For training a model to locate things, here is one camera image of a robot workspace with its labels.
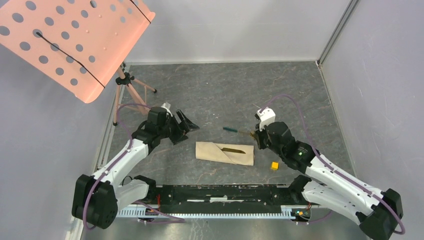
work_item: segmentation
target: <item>metal frame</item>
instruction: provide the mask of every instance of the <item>metal frame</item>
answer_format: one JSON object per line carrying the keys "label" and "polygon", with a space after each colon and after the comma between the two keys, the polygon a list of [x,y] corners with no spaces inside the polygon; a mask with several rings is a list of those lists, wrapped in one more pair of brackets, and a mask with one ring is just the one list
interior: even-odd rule
{"label": "metal frame", "polygon": [[343,144],[344,144],[344,146],[346,147],[346,150],[347,150],[347,155],[348,155],[348,158],[349,158],[349,162],[350,162],[350,165],[352,166],[352,170],[353,170],[353,176],[356,177],[356,176],[358,176],[357,168],[356,168],[355,162],[352,160],[353,157],[351,155],[351,151],[349,149],[349,146],[348,146],[348,144],[346,142],[345,131],[343,130],[342,125],[340,125],[340,119],[339,119],[339,115],[337,114],[336,106],[334,105],[334,103],[332,101],[333,95],[330,92],[329,87],[327,86],[327,82],[326,82],[326,79],[324,77],[322,66],[319,65],[318,63],[316,63],[316,65],[317,65],[317,67],[319,69],[319,74],[321,75],[322,82],[324,83],[325,91],[327,92],[327,96],[329,97],[330,106],[331,106],[331,109],[332,109],[332,113],[334,115],[334,119],[335,119],[335,121],[337,123],[338,128],[340,129],[341,139],[343,140]]}
{"label": "metal frame", "polygon": [[351,18],[351,15],[355,8],[357,7],[360,0],[350,0],[349,4],[347,5],[346,10],[344,11],[343,15],[341,16],[340,20],[338,21],[337,26],[335,27],[330,39],[327,42],[327,45],[325,46],[324,50],[321,53],[321,56],[318,58],[316,63],[318,66],[321,66],[323,62],[326,60],[327,56],[329,55],[331,49],[333,48],[334,44],[336,43],[337,39],[340,36],[340,33],[345,28],[346,23]]}
{"label": "metal frame", "polygon": [[[297,206],[297,209],[304,209],[306,206]],[[167,218],[162,215],[148,215],[145,206],[131,204],[120,210],[117,218]],[[292,208],[281,206],[281,213],[170,213],[170,216],[184,219],[296,219],[292,216]]]}

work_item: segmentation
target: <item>wire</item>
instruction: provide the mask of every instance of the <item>wire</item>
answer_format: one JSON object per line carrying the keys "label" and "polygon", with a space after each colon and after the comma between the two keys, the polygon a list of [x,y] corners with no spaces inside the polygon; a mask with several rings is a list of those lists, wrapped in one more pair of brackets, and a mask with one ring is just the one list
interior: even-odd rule
{"label": "wire", "polygon": [[310,202],[308,202],[305,212],[308,212],[308,211],[311,212],[311,207],[312,207],[312,204]]}
{"label": "wire", "polygon": [[132,4],[134,4],[134,6],[140,11],[141,14],[143,14],[143,16],[147,19],[148,24],[152,24],[152,22],[147,18],[147,16],[140,10],[139,6],[137,6],[137,4],[133,1],[133,0],[129,0]]}
{"label": "wire", "polygon": [[124,177],[124,178],[122,179],[122,183],[121,183],[121,185],[122,185],[122,186],[124,185],[124,181],[125,181],[125,179],[126,179],[126,178],[131,179],[131,181],[133,180],[133,177],[131,177],[131,176],[126,176],[126,177]]}
{"label": "wire", "polygon": [[128,130],[127,126],[125,126],[125,124],[123,122],[120,122],[120,111],[122,108],[126,107],[126,106],[142,106],[145,108],[149,108],[151,109],[150,106],[145,105],[145,104],[141,104],[141,103],[128,103],[128,104],[122,104],[116,111],[116,122],[120,123],[120,125],[123,127],[123,129],[126,131],[128,138],[129,138],[129,144],[127,147],[127,151],[123,151],[123,153],[121,155],[119,155],[115,161],[112,162],[112,164],[110,164],[110,166],[108,168],[106,168],[106,170],[104,172],[101,173],[101,175],[98,177],[98,179],[94,182],[93,186],[91,187],[90,191],[88,192],[87,195],[87,199],[85,200],[85,204],[84,204],[84,209],[82,211],[82,223],[84,225],[84,227],[87,230],[92,230],[94,229],[96,226],[92,226],[89,227],[87,225],[87,210],[89,207],[89,203],[90,203],[90,199],[92,198],[92,195],[94,193],[94,190],[96,189],[97,185],[99,185],[100,181],[107,175],[107,173],[125,156],[125,154],[128,153],[128,151],[131,149],[131,147],[133,146],[133,138],[131,137],[131,133]]}
{"label": "wire", "polygon": [[310,218],[308,218],[308,217],[304,217],[304,216],[302,216],[302,215],[299,215],[299,217],[300,217],[301,219],[306,220],[306,221],[309,221],[309,219],[310,219]]}
{"label": "wire", "polygon": [[161,195],[160,194],[157,195],[157,209],[159,211],[161,210]]}
{"label": "wire", "polygon": [[37,34],[38,36],[40,36],[40,38],[42,38],[44,41],[46,41],[47,43],[49,43],[51,46],[55,47],[57,50],[61,51],[62,53],[64,53],[66,56],[70,57],[72,60],[74,60],[75,62],[77,62],[79,65],[81,65],[81,67],[83,67],[85,70],[87,70],[87,72],[103,87],[105,88],[105,85],[103,85],[103,83],[101,83],[97,77],[95,77],[91,71],[89,71],[86,66],[84,66],[80,61],[76,60],[73,56],[67,54],[66,52],[64,52],[62,49],[60,49],[58,46],[54,45],[51,41],[47,40],[47,38],[45,38],[41,33],[36,32],[35,34]]}
{"label": "wire", "polygon": [[299,112],[299,115],[300,115],[300,120],[301,120],[302,125],[303,125],[304,133],[306,135],[307,140],[309,141],[309,145],[312,147],[313,153],[321,161],[321,163],[324,164],[324,166],[326,166],[328,169],[330,169],[331,171],[333,171],[335,174],[339,175],[340,177],[342,177],[343,179],[345,179],[349,183],[355,185],[357,188],[359,188],[362,191],[366,192],[368,195],[372,196],[373,198],[377,199],[381,204],[383,204],[383,206],[393,215],[394,219],[396,219],[397,223],[400,226],[400,231],[396,231],[395,230],[394,233],[395,234],[399,234],[399,235],[404,235],[405,232],[406,232],[404,223],[401,221],[401,219],[396,214],[396,212],[383,199],[381,199],[379,196],[375,195],[372,191],[368,190],[366,187],[364,187],[361,184],[359,184],[359,183],[355,182],[354,180],[350,179],[349,177],[347,177],[343,173],[339,172],[338,170],[335,170],[333,166],[331,166],[328,162],[326,162],[320,156],[320,154],[315,149],[314,142],[312,141],[312,137],[309,135],[308,128],[307,128],[307,125],[306,125],[305,120],[304,120],[305,117],[304,117],[304,115],[302,113],[301,107],[299,106],[298,102],[292,96],[290,96],[288,94],[282,93],[280,95],[277,95],[277,96],[273,97],[271,100],[269,100],[269,102],[267,104],[265,104],[265,106],[263,106],[260,109],[259,113],[262,113],[264,111],[264,109],[267,108],[272,102],[274,102],[276,99],[279,99],[281,97],[286,97],[286,98],[290,99],[294,103],[294,105],[296,106],[296,108],[297,108],[297,110]]}
{"label": "wire", "polygon": [[163,213],[161,211],[158,211],[158,210],[152,208],[151,206],[145,204],[142,201],[135,201],[134,203],[135,204],[143,205],[146,208],[152,210],[153,212],[155,212],[157,214],[163,215],[163,216],[165,216],[167,218],[170,218],[170,219],[174,219],[174,221],[146,221],[145,223],[147,223],[147,224],[182,224],[182,223],[185,223],[186,222],[186,220],[184,218],[179,218],[179,217],[176,217],[176,216],[171,216],[171,215],[168,215],[168,214]]}

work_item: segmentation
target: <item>stand leg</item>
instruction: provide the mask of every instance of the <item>stand leg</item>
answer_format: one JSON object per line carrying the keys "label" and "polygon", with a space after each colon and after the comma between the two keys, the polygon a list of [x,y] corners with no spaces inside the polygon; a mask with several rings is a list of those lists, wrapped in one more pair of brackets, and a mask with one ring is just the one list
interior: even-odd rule
{"label": "stand leg", "polygon": [[144,87],[144,101],[147,103],[147,87]]}
{"label": "stand leg", "polygon": [[124,71],[122,71],[121,67],[118,67],[118,70],[116,70],[116,72],[118,73],[120,79],[125,79],[125,74]]}
{"label": "stand leg", "polygon": [[[137,93],[137,91],[134,89],[133,85],[130,83],[126,85],[126,89],[128,90],[129,94],[131,95],[134,102],[138,104],[144,104],[146,105],[145,101],[143,101],[142,97]],[[143,106],[137,106],[138,110],[141,112],[141,114],[146,115],[149,112],[149,109]]]}
{"label": "stand leg", "polygon": [[157,93],[157,92],[158,92],[158,90],[154,89],[153,87],[151,87],[151,86],[149,86],[149,85],[145,84],[144,82],[142,82],[142,81],[140,81],[140,80],[138,80],[138,79],[134,79],[133,81],[134,81],[134,82],[136,82],[136,83],[138,83],[138,84],[140,84],[141,86],[144,86],[145,88],[150,89],[150,90],[151,90],[152,92],[154,92],[154,93]]}
{"label": "stand leg", "polygon": [[121,94],[121,85],[116,85],[116,94],[115,94],[115,110],[113,112],[113,125],[118,125],[118,107],[119,107],[119,97]]}
{"label": "stand leg", "polygon": [[125,106],[127,109],[131,109],[133,111],[139,112],[139,109],[136,107],[132,107],[132,106]]}

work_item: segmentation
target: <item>tripod stand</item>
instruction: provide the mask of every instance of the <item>tripod stand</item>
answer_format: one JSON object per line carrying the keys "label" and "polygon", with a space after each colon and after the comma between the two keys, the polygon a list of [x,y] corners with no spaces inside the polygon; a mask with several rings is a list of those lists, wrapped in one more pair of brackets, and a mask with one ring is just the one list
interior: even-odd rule
{"label": "tripod stand", "polygon": [[[115,105],[114,105],[114,112],[113,112],[113,125],[118,125],[117,122],[117,111],[119,106],[122,104],[119,104],[119,98],[121,93],[121,85],[125,85],[126,89],[129,92],[129,95],[131,95],[132,100],[136,104],[144,104],[146,105],[147,102],[147,89],[152,91],[153,93],[157,93],[158,90],[154,89],[153,87],[145,84],[144,82],[136,79],[134,76],[131,76],[129,72],[124,72],[121,67],[118,68],[117,73],[119,77],[116,79],[116,95],[115,95]],[[142,97],[137,93],[136,89],[134,88],[132,81],[143,86],[144,87],[144,100]],[[126,108],[139,111],[141,114],[146,115],[149,112],[149,109],[147,107],[143,106],[137,106],[137,107],[130,107],[125,106]]]}

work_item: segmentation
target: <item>white wall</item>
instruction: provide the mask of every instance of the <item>white wall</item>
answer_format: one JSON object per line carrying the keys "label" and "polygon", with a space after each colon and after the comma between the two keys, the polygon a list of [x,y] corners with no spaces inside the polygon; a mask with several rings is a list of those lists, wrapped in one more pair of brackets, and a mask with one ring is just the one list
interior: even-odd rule
{"label": "white wall", "polygon": [[0,84],[0,239],[64,239],[75,182],[92,173],[105,134],[114,81],[85,104],[0,44]]}
{"label": "white wall", "polygon": [[357,175],[402,196],[405,236],[424,224],[424,1],[360,1],[323,64]]}
{"label": "white wall", "polygon": [[156,13],[127,62],[317,60],[349,0],[144,0]]}

